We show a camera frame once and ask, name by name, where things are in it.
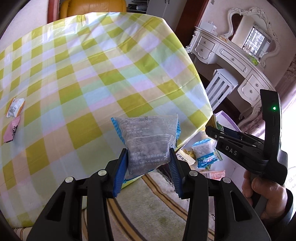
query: white dressing table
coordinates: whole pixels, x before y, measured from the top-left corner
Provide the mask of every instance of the white dressing table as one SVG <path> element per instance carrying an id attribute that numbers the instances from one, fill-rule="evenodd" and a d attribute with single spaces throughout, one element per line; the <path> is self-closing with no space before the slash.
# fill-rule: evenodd
<path id="1" fill-rule="evenodd" d="M 238 86 L 237 91 L 244 100 L 250 103 L 252 113 L 238 124 L 242 131 L 243 127 L 254 120 L 259 114 L 261 109 L 260 89 L 275 91 L 275 88 L 263 72 L 246 57 L 244 50 L 228 40 L 228 37 L 233 34 L 233 27 L 231 24 L 232 15 L 235 13 L 240 15 L 249 15 L 254 14 L 254 11 L 256 11 L 255 14 L 258 14 L 258 11 L 261 11 L 261 14 L 264 14 L 262 9 L 258 9 L 256 7 L 251 8 L 250 11 L 231 9 L 228 14 L 230 30 L 228 33 L 224 34 L 223 37 L 217 37 L 199 27 L 195 27 L 190 45 L 185 48 L 187 53 L 194 54 L 199 61 L 205 64 L 215 64 L 220 57 L 227 63 L 228 66 L 233 67 L 244 77 L 244 81 Z M 276 55 L 279 50 L 279 43 L 273 31 L 272 35 L 277 41 L 276 49 L 272 53 L 264 54 L 264 56 L 261 57 L 261 61 L 258 66 L 262 69 L 265 67 L 266 57 Z"/>

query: plastic tablecloth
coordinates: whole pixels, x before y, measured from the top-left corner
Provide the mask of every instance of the plastic tablecloth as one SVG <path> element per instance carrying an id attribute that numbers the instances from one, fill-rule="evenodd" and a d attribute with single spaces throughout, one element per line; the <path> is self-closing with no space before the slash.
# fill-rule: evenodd
<path id="1" fill-rule="evenodd" d="M 14 140 L 3 144 L 14 97 L 25 105 Z M 0 53 L 0 209 L 9 224 L 32 226 L 66 177 L 89 177 L 119 157 L 124 145 L 111 117 L 174 113 L 182 145 L 212 109 L 161 18 L 89 13 L 14 42 Z"/>

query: ornate mirror frame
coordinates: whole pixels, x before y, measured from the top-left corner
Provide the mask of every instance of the ornate mirror frame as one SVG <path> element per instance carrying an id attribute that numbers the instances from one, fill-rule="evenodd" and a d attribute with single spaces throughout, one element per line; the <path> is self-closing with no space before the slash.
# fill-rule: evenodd
<path id="1" fill-rule="evenodd" d="M 275 34 L 275 32 L 272 30 L 271 23 L 270 23 L 267 15 L 266 15 L 266 13 L 263 11 L 263 9 L 262 8 L 257 8 L 257 7 L 252 7 L 252 8 L 250 8 L 250 10 L 244 10 L 244 9 L 240 9 L 240 8 L 232 8 L 232 9 L 230 9 L 228 11 L 227 21 L 228 21 L 229 31 L 227 33 L 224 33 L 222 35 L 223 38 L 225 38 L 225 39 L 228 40 L 228 38 L 233 35 L 233 26 L 232 26 L 231 18 L 236 13 L 239 14 L 239 15 L 243 15 L 243 16 L 248 16 L 248 15 L 256 14 L 261 19 L 263 19 L 265 21 L 266 26 L 267 26 L 267 30 L 268 30 L 268 33 L 269 33 L 269 36 L 275 42 L 276 48 L 275 48 L 274 51 L 262 55 L 261 60 L 260 60 L 260 62 L 258 64 L 258 67 L 260 67 L 261 69 L 264 69 L 266 67 L 265 60 L 267 58 L 276 56 L 279 53 L 279 50 L 280 50 L 281 45 L 280 45 L 280 42 L 278 40 L 278 37 Z"/>

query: metal bolt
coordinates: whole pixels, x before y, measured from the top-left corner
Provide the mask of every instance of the metal bolt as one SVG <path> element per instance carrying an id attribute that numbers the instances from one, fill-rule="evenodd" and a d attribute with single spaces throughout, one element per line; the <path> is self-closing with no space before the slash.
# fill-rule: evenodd
<path id="1" fill-rule="evenodd" d="M 190 175 L 190 176 L 193 176 L 193 177 L 196 177 L 196 176 L 198 175 L 198 172 L 195 171 L 195 170 L 191 170 L 191 171 L 189 172 L 189 175 Z"/>
<path id="2" fill-rule="evenodd" d="M 106 172 L 106 170 L 103 169 L 103 170 L 99 170 L 98 174 L 99 174 L 99 176 L 104 176 L 107 174 L 107 172 Z"/>
<path id="3" fill-rule="evenodd" d="M 71 182 L 73 182 L 73 180 L 74 180 L 73 177 L 67 177 L 67 178 L 65 179 L 65 182 L 66 182 L 66 183 L 71 183 Z"/>
<path id="4" fill-rule="evenodd" d="M 231 179 L 229 177 L 224 177 L 222 180 L 225 183 L 231 183 Z"/>

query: white slatted chair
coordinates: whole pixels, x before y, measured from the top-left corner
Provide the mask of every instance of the white slatted chair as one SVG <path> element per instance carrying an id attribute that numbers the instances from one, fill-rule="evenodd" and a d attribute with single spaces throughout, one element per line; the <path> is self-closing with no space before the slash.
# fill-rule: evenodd
<path id="1" fill-rule="evenodd" d="M 237 87 L 238 82 L 226 69 L 216 69 L 205 89 L 213 110 Z"/>

